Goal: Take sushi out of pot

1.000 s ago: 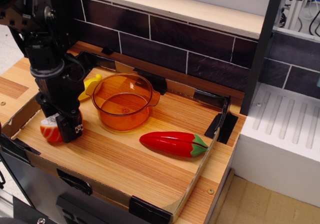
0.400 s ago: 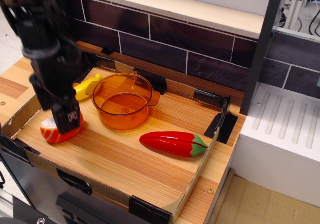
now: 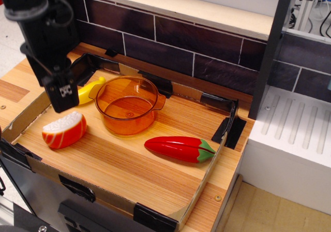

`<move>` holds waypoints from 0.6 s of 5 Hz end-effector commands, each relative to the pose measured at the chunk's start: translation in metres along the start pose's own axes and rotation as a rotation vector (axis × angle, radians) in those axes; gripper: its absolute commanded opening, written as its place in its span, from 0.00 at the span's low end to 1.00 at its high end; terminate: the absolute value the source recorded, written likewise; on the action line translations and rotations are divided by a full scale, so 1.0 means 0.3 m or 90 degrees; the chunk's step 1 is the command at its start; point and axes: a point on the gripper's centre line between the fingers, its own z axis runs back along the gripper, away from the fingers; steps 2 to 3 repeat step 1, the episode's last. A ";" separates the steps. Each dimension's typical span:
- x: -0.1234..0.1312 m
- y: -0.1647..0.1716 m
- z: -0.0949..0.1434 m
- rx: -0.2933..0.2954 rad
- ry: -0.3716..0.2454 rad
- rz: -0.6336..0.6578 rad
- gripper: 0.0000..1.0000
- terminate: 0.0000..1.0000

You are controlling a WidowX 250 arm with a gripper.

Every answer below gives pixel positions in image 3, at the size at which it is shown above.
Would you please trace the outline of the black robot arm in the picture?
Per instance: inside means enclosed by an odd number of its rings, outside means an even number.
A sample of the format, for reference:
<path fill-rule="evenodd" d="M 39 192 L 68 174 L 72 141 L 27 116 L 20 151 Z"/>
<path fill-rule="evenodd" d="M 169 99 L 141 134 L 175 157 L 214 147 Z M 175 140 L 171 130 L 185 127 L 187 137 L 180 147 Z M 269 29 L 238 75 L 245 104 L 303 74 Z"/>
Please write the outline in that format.
<path fill-rule="evenodd" d="M 78 87 L 68 53 L 79 43 L 67 0 L 2 0 L 5 17 L 18 23 L 26 55 L 57 113 L 78 105 Z"/>

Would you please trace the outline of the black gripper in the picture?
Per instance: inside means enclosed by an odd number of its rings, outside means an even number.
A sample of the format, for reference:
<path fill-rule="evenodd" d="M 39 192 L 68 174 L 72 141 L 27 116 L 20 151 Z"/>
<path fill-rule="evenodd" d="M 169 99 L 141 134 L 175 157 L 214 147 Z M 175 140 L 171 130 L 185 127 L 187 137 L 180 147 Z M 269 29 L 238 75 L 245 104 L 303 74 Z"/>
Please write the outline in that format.
<path fill-rule="evenodd" d="M 38 17 L 18 22 L 25 39 L 24 53 L 57 113 L 79 104 L 78 87 L 67 54 L 78 44 L 74 11 L 67 0 L 47 0 Z"/>

